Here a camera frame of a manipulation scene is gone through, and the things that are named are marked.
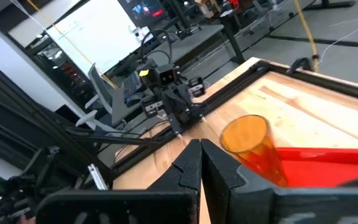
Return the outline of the grey white office chair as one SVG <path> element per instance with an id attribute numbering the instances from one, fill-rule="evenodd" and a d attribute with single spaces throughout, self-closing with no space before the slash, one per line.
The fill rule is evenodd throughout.
<path id="1" fill-rule="evenodd" d="M 88 71 L 88 78 L 96 91 L 96 94 L 92 99 L 90 99 L 86 104 L 85 108 L 89 108 L 92 104 L 95 102 L 100 102 L 103 106 L 103 108 L 112 115 L 112 95 L 108 91 L 108 88 L 105 84 L 105 81 L 101 78 L 97 68 L 96 64 L 93 63 Z M 75 124 L 76 127 L 79 127 L 82 124 L 85 123 L 93 123 L 99 128 L 101 128 L 103 131 L 106 131 L 108 133 L 121 133 L 127 122 L 125 120 L 121 120 L 121 123 L 118 124 L 116 128 L 113 127 L 111 124 L 104 124 L 96 119 L 96 114 L 98 110 L 93 110 L 89 112 L 88 114 L 82 116 Z"/>

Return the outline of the red plastic tray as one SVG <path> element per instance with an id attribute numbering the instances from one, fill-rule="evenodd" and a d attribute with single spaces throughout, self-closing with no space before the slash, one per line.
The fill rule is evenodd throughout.
<path id="1" fill-rule="evenodd" d="M 290 187 L 336 187 L 358 179 L 358 149 L 279 147 Z"/>

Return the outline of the black frame posts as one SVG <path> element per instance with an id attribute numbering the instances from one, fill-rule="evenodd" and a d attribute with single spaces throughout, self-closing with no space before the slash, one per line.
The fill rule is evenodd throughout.
<path id="1" fill-rule="evenodd" d="M 22 91 L 2 71 L 0 71 L 0 96 L 5 109 L 3 118 L 9 127 L 15 131 L 22 131 L 30 137 L 40 136 L 49 139 L 50 146 L 58 146 L 66 153 L 62 166 L 69 171 L 79 172 L 94 164 L 100 171 L 104 181 L 111 184 L 113 175 L 89 147 L 80 144 L 73 136 L 69 135 L 61 124 L 58 124 L 50 115 L 50 111 L 34 101 L 28 94 Z"/>

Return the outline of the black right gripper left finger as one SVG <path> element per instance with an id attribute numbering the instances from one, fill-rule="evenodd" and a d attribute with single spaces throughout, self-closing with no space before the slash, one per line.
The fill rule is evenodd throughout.
<path id="1" fill-rule="evenodd" d="M 43 199 L 36 224 L 198 224 L 202 147 L 192 140 L 145 190 L 62 190 Z"/>

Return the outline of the dark laptop keyboard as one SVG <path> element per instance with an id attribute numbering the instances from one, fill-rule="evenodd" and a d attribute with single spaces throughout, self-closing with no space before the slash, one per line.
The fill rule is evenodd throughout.
<path id="1" fill-rule="evenodd" d="M 138 103 L 145 95 L 146 86 L 141 82 L 137 72 L 132 73 L 122 83 L 124 103 L 127 107 Z"/>

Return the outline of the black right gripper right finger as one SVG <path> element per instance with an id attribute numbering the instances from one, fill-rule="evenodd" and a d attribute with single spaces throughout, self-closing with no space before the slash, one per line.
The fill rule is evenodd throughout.
<path id="1" fill-rule="evenodd" d="M 358 224 L 358 181 L 335 188 L 279 187 L 210 140 L 201 145 L 212 224 Z"/>

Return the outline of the lit computer monitor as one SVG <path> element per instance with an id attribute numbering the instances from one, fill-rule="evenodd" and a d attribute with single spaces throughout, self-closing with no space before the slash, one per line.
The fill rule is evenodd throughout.
<path id="1" fill-rule="evenodd" d="M 150 26 L 168 16 L 160 0 L 118 0 L 137 27 Z"/>

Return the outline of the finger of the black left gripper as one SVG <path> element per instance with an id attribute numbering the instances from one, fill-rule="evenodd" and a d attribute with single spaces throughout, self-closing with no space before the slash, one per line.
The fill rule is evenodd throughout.
<path id="1" fill-rule="evenodd" d="M 181 124 L 179 122 L 179 120 L 176 118 L 176 116 L 173 113 L 167 114 L 167 119 L 170 123 L 170 126 L 172 128 L 173 133 L 179 137 L 180 139 L 183 138 L 182 136 L 182 127 Z"/>
<path id="2" fill-rule="evenodd" d="M 204 117 L 204 108 L 196 106 L 195 108 L 192 108 L 192 114 L 193 116 L 200 118 L 202 122 L 207 122 L 206 118 Z"/>

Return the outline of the silver metal bracket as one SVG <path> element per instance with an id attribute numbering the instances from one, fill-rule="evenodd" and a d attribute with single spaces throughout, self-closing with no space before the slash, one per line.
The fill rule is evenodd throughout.
<path id="1" fill-rule="evenodd" d="M 99 169 L 94 165 L 94 164 L 90 164 L 88 166 L 88 170 L 95 182 L 95 185 L 97 187 L 98 190 L 107 190 L 108 186 L 106 185 L 103 176 L 101 175 Z"/>

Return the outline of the white board panel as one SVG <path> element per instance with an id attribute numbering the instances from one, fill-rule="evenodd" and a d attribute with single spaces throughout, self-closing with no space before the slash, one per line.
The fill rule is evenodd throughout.
<path id="1" fill-rule="evenodd" d="M 83 73 L 105 73 L 140 47 L 134 27 L 118 0 L 91 0 L 47 32 Z"/>

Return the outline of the black table edge frame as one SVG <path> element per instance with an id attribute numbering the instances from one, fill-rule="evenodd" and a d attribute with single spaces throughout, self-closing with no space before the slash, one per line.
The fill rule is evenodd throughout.
<path id="1" fill-rule="evenodd" d="M 205 121 L 175 136 L 167 122 L 145 137 L 165 138 L 158 148 L 123 147 L 113 168 L 115 189 L 144 189 L 158 179 L 193 138 L 217 141 L 233 119 L 267 118 L 280 147 L 358 149 L 358 84 L 315 72 L 251 58 L 210 86 L 199 102 L 208 106 Z"/>

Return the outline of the grey desk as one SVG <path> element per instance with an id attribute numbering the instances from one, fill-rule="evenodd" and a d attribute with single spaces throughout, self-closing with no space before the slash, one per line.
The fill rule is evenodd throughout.
<path id="1" fill-rule="evenodd" d="M 168 62 L 175 63 L 176 65 L 182 66 L 187 62 L 193 60 L 199 54 L 206 53 L 209 50 L 215 49 L 218 42 L 222 42 L 225 45 L 225 39 L 223 37 L 226 34 L 226 37 L 229 43 L 232 45 L 228 52 L 231 53 L 231 49 L 235 53 L 235 56 L 231 56 L 229 59 L 237 64 L 242 64 L 245 62 L 245 59 L 242 55 L 241 49 L 237 40 L 234 37 L 234 32 L 232 30 L 232 25 L 230 22 L 230 16 L 220 17 L 219 18 L 221 25 L 208 25 L 201 26 L 201 30 L 196 31 L 194 34 L 184 38 L 183 40 L 177 40 L 172 43 L 172 52 L 169 50 L 169 43 L 163 43 L 159 45 L 153 53 L 159 53 L 162 51 L 163 55 L 154 55 L 151 58 L 158 65 L 163 65 L 166 63 L 163 56 L 165 53 L 168 54 Z"/>

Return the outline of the amber faceted plastic cup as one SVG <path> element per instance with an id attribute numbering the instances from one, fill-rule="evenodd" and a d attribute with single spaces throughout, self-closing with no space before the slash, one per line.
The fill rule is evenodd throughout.
<path id="1" fill-rule="evenodd" d="M 263 116 L 249 114 L 231 121 L 221 132 L 220 144 L 261 177 L 279 186 L 288 185 L 270 124 Z"/>

